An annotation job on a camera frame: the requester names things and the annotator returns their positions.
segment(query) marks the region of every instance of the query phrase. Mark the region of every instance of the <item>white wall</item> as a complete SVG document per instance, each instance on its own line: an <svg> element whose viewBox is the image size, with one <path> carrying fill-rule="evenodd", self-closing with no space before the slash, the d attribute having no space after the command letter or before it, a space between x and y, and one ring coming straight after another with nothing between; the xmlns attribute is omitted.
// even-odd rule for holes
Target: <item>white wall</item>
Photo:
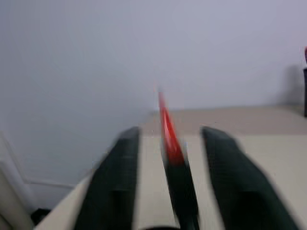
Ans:
<svg viewBox="0 0 307 230"><path fill-rule="evenodd" d="M29 180L75 184L120 130L156 108L156 86L171 108L302 102L306 8L3 0L0 129Z"/></svg>

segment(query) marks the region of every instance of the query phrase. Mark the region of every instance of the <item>table surface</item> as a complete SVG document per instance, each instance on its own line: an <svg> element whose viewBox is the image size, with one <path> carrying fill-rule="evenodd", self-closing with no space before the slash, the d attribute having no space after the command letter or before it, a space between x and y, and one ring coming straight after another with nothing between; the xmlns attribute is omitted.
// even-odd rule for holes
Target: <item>table surface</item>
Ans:
<svg viewBox="0 0 307 230"><path fill-rule="evenodd" d="M307 227L307 120L297 107L251 107L172 112L177 131L187 143L188 158L200 208L201 229L223 229L199 137L201 125L234 135L247 155L261 165L299 226ZM159 116L141 125L140 168L134 229L176 226L160 154ZM37 230L70 230L89 179L84 179L37 226Z"/></svg>

